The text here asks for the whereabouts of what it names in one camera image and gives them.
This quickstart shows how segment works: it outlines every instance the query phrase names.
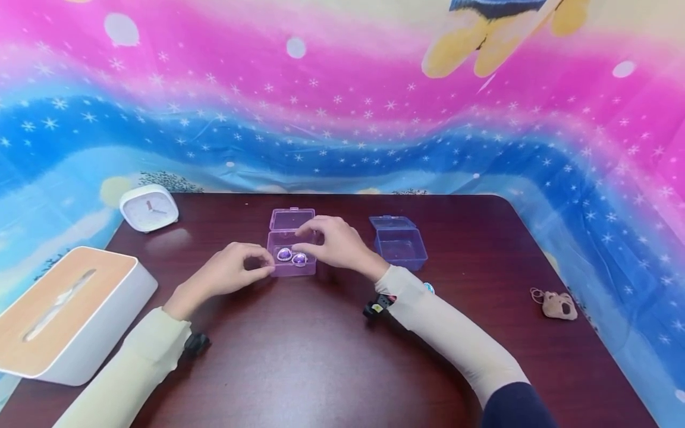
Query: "wooden tissue box lid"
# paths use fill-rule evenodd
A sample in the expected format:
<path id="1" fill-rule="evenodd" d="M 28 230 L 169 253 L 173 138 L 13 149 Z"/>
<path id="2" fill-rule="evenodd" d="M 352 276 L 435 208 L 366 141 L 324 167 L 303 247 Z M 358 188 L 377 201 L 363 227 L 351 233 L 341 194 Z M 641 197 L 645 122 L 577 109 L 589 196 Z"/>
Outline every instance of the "wooden tissue box lid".
<path id="1" fill-rule="evenodd" d="M 28 377 L 45 372 L 137 263 L 89 247 L 69 251 L 0 316 L 0 368 Z"/>

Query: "tissue slot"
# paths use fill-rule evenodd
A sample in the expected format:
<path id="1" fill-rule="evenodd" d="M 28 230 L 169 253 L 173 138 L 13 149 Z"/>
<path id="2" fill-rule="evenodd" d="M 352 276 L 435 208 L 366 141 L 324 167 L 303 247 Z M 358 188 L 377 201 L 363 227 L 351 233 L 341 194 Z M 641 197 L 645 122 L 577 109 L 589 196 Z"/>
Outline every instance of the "tissue slot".
<path id="1" fill-rule="evenodd" d="M 48 309 L 36 322 L 33 327 L 22 338 L 23 342 L 30 342 L 33 340 L 50 321 L 53 320 L 60 313 L 60 310 L 66 305 L 75 295 L 81 290 L 88 280 L 95 274 L 97 269 L 90 269 L 88 272 L 81 275 L 81 277 L 65 292 L 57 296 L 55 303 Z"/>

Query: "clear plastic container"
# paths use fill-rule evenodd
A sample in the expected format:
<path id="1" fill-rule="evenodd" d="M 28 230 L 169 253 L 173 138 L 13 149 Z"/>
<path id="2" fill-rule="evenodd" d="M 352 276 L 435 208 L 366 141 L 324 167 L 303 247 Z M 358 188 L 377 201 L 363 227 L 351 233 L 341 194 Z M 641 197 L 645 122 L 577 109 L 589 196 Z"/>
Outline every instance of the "clear plastic container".
<path id="1" fill-rule="evenodd" d="M 409 270 L 419 270 L 428 260 L 421 234 L 409 218 L 398 216 L 369 217 L 376 229 L 376 252 L 388 263 Z"/>
<path id="2" fill-rule="evenodd" d="M 299 209 L 277 208 L 271 213 L 269 222 L 269 237 L 266 240 L 266 250 L 268 250 L 276 262 L 276 269 L 271 274 L 272 277 L 297 277 L 302 275 L 313 275 L 316 273 L 316 258 L 307 254 L 307 262 L 304 266 L 296 266 L 292 260 L 282 262 L 278 260 L 277 254 L 283 248 L 291 249 L 293 245 L 300 242 L 316 244 L 316 234 L 311 233 L 307 236 L 295 236 L 295 231 L 314 218 L 314 210 L 310 208 Z"/>

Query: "dark wooden table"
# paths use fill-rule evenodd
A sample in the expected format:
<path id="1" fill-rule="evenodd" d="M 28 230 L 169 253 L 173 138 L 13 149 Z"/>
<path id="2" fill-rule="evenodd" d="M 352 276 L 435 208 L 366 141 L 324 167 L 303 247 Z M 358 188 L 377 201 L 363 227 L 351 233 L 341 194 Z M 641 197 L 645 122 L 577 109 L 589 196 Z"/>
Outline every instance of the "dark wooden table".
<path id="1" fill-rule="evenodd" d="M 550 320 L 531 300 L 532 286 L 564 286 L 503 199 L 175 197 L 180 222 L 149 235 L 124 224 L 107 247 L 135 255 L 159 280 L 143 314 L 227 243 L 266 244 L 274 208 L 341 216 L 369 245 L 369 216 L 404 215 L 418 225 L 428 252 L 419 277 L 518 359 L 562 427 L 654 426 L 585 318 Z M 316 277 L 266 281 L 215 298 L 192 320 L 214 344 L 196 360 L 181 360 L 133 426 L 477 426 L 475 395 L 450 365 L 398 325 L 366 324 L 361 311 L 373 295 L 365 279 L 319 264 Z M 22 381 L 0 412 L 0 427 L 50 427 L 81 390 Z"/>

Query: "brown plush keychain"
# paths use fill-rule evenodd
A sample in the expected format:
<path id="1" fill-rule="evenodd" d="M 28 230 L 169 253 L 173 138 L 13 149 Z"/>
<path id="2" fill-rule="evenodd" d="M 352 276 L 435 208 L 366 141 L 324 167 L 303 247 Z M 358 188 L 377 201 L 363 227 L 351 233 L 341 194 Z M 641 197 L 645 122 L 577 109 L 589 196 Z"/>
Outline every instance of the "brown plush keychain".
<path id="1" fill-rule="evenodd" d="M 543 306 L 543 314 L 547 318 L 559 318 L 560 320 L 573 321 L 578 318 L 573 299 L 568 293 L 557 294 L 551 291 L 542 291 L 537 288 L 530 289 L 530 295 L 535 301 Z"/>

